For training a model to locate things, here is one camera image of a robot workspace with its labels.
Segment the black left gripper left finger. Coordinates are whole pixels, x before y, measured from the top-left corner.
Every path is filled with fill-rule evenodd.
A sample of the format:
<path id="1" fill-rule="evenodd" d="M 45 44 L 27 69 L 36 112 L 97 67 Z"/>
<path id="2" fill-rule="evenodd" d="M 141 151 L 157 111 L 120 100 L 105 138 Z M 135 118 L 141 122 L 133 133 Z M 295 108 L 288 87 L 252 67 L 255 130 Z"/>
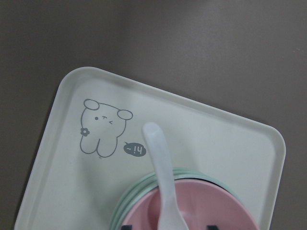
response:
<path id="1" fill-rule="evenodd" d="M 122 225 L 121 230 L 133 230 L 133 226 L 132 225 Z"/>

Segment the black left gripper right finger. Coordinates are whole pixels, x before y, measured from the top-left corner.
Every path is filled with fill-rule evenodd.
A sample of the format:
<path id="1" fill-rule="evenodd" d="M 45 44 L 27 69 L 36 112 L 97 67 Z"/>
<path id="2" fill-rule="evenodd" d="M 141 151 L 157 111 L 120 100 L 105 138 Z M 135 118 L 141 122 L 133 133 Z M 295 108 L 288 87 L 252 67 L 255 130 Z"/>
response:
<path id="1" fill-rule="evenodd" d="M 218 227 L 216 225 L 207 225 L 206 230 L 218 230 Z"/>

